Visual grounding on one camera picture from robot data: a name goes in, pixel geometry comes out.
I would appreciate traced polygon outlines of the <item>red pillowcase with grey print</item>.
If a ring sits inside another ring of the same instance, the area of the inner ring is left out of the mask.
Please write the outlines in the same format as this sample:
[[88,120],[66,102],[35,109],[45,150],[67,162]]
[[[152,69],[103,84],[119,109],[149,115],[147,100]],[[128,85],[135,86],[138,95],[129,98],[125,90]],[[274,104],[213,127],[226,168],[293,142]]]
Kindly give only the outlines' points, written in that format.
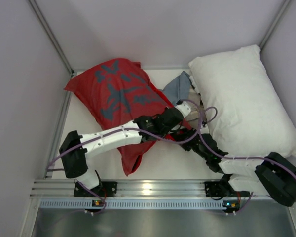
[[172,107],[141,64],[125,58],[94,66],[71,79],[65,90],[75,94],[102,130],[126,124],[139,116],[154,116]]

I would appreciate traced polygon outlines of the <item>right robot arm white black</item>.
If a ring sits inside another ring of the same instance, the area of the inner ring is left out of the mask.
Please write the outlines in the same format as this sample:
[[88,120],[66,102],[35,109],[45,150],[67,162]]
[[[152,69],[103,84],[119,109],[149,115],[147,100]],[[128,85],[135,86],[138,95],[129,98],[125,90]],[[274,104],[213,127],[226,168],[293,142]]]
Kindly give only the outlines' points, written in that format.
[[200,155],[207,167],[222,174],[219,191],[214,196],[231,197],[236,192],[268,196],[277,203],[291,207],[296,202],[296,167],[279,153],[248,158],[229,158],[220,150],[210,134],[196,134],[194,129],[183,129],[172,135],[186,151]]

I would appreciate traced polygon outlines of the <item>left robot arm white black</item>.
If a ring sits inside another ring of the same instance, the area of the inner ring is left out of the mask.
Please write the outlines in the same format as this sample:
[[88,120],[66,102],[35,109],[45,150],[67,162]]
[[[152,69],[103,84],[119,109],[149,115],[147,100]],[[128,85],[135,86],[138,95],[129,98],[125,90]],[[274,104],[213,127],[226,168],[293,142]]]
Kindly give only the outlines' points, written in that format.
[[164,138],[190,113],[190,106],[180,104],[165,108],[155,116],[140,116],[128,123],[97,133],[79,135],[71,131],[59,152],[68,179],[76,179],[84,187],[97,192],[102,187],[96,170],[88,167],[87,159],[115,148],[137,145]]

